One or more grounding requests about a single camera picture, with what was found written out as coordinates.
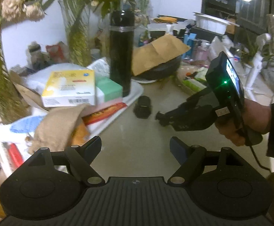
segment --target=metal screw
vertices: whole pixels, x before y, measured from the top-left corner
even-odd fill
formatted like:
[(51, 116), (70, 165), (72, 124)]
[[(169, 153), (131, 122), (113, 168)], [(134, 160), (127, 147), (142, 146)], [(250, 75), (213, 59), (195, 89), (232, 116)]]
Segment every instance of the metal screw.
[(185, 182), (185, 179), (182, 178), (181, 176), (174, 176), (170, 179), (170, 181), (174, 184), (181, 184)]
[(100, 177), (97, 176), (92, 176), (88, 178), (88, 183), (89, 184), (99, 184), (101, 183), (102, 179)]

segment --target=cloth bag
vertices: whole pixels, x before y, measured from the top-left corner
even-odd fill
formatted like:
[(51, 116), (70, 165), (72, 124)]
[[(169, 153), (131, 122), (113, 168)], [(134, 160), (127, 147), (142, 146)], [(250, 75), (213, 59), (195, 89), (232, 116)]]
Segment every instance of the cloth bag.
[(54, 108), (49, 111), (35, 130), (29, 153), (33, 154), (41, 147), (50, 151), (63, 151), (71, 144), (72, 134), (82, 122), (82, 111), (88, 104), (75, 107)]

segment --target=display screen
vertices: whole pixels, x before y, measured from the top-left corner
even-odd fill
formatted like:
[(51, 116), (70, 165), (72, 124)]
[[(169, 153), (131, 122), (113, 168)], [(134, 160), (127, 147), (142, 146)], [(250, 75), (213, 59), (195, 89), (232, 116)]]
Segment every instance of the display screen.
[(226, 71), (227, 71), (231, 81), (233, 82), (235, 89), (239, 95), (239, 77), (237, 76), (237, 73), (235, 72), (235, 70), (232, 67), (229, 60), (227, 60)]

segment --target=white box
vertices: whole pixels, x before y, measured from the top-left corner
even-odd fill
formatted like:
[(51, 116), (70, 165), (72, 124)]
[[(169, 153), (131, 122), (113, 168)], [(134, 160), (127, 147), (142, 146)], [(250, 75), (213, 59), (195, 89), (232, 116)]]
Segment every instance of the white box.
[(44, 107), (95, 105), (93, 70), (53, 71), (41, 95)]

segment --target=human hand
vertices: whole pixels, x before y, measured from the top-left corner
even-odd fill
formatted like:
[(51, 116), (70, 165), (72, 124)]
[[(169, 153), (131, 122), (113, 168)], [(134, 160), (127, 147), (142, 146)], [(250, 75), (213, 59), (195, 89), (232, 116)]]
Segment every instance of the human hand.
[[(260, 105), (259, 103), (245, 99), (244, 110), (242, 112), (244, 124), (261, 134), (266, 134), (270, 130), (271, 124), (271, 107)], [(236, 146), (245, 144), (245, 138), (240, 136), (234, 125), (233, 118), (227, 122), (216, 121), (216, 128), (219, 133), (224, 135)]]

